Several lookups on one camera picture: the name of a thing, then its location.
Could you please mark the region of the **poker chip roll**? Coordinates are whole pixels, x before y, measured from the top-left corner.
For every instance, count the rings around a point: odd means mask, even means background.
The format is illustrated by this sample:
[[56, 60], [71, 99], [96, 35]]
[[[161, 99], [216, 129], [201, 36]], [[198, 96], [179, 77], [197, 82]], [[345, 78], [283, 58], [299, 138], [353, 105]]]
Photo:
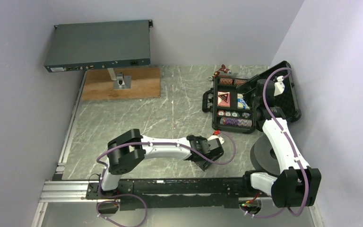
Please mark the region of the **poker chip roll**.
[[247, 83], [247, 81], [246, 80], [243, 80], [243, 79], [235, 79], [234, 81], [233, 81], [233, 85], [234, 86], [240, 86], [240, 85], [243, 85], [243, 84], [246, 84]]

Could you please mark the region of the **black poker set case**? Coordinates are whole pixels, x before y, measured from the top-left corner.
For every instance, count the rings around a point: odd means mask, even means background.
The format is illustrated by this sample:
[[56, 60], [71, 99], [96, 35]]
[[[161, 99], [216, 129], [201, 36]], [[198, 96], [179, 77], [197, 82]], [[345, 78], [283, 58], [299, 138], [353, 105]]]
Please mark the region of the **black poker set case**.
[[[301, 110], [298, 105], [297, 95], [294, 88], [294, 80], [291, 74], [291, 65], [287, 61], [282, 61], [276, 66], [264, 71], [263, 73], [258, 74], [260, 79], [257, 81], [257, 85], [255, 89], [260, 89], [263, 91], [263, 84], [267, 78], [270, 78], [268, 83], [268, 88], [266, 93], [268, 94], [270, 90], [275, 91], [274, 81], [278, 76], [284, 77], [284, 85], [285, 90], [283, 94], [279, 96], [267, 96], [267, 104], [270, 110], [273, 112], [275, 117], [284, 116], [287, 122], [295, 122], [301, 117]], [[255, 130], [259, 130], [259, 123], [253, 120], [252, 109], [238, 109], [237, 108], [237, 91], [236, 86], [234, 85], [221, 85], [219, 84], [220, 78], [227, 79], [248, 79], [246, 76], [239, 76], [235, 74], [220, 74], [213, 79], [213, 86], [210, 90], [206, 91], [202, 98], [202, 111], [205, 113], [212, 114], [212, 127], [214, 130], [228, 131], [228, 132], [236, 132], [243, 134], [250, 134]], [[228, 126], [221, 125], [219, 123], [221, 117], [227, 116], [218, 116], [217, 112], [219, 110], [230, 111], [230, 112], [238, 112], [240, 117], [232, 117], [230, 118], [240, 118], [242, 117], [242, 113], [247, 112], [251, 114], [251, 117], [248, 118], [252, 120], [251, 127], [236, 127], [236, 126]]]

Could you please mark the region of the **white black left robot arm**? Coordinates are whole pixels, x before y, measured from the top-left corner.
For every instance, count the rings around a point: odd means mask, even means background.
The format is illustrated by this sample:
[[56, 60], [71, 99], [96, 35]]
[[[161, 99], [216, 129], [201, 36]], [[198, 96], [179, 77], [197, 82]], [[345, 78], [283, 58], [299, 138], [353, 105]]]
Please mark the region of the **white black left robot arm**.
[[191, 161], [205, 171], [224, 153], [225, 140], [219, 135], [209, 138], [188, 135], [178, 139], [159, 139], [141, 135], [139, 129], [131, 129], [107, 143], [104, 153], [104, 175], [98, 192], [106, 199], [112, 198], [123, 174], [131, 172], [146, 159], [172, 158]]

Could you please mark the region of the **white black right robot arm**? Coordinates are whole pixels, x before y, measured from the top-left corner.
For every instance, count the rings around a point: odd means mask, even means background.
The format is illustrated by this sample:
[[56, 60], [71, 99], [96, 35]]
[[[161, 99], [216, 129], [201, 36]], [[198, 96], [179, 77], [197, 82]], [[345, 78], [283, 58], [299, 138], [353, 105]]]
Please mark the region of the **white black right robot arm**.
[[237, 92], [251, 106], [252, 124], [264, 132], [278, 161], [279, 171], [247, 171], [242, 192], [253, 196], [258, 191], [272, 198], [278, 208], [312, 206], [321, 181], [319, 169], [310, 167], [301, 155], [288, 129], [284, 104], [296, 111], [297, 97], [291, 79], [286, 76], [249, 80], [237, 86]]

